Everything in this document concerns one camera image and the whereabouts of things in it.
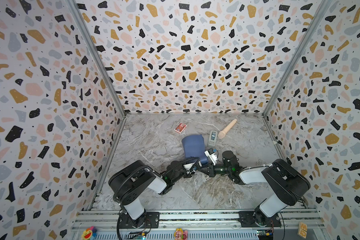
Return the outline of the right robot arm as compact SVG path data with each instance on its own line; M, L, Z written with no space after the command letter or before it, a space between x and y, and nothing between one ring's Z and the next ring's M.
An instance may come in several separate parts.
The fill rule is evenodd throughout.
M238 185L267 183L271 187L273 193L270 197L262 201L252 213L240 217L242 224L268 226L272 222L272 217L287 206L294 206L301 201L311 187L302 174L282 159L277 159L269 165L242 167L232 151L222 153L221 163L218 163L216 149L206 150L205 155L209 163L200 171L209 177L222 175Z

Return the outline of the blue wrapping paper sheet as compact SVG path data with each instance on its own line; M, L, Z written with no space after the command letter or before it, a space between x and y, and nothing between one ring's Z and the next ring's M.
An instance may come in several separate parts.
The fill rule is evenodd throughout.
M208 164L208 158L205 155L205 141L202 135L190 135L182 139L182 145L185 158L200 158L203 166Z

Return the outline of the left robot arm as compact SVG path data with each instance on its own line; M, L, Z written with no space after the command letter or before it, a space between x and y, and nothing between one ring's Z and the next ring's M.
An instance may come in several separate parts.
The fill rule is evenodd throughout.
M147 212L139 196L146 189L165 195L176 182L191 178L201 168L202 163L198 157L173 161L162 173L138 160L111 176L108 184L114 192L113 201L119 204L134 227L139 227L145 221Z

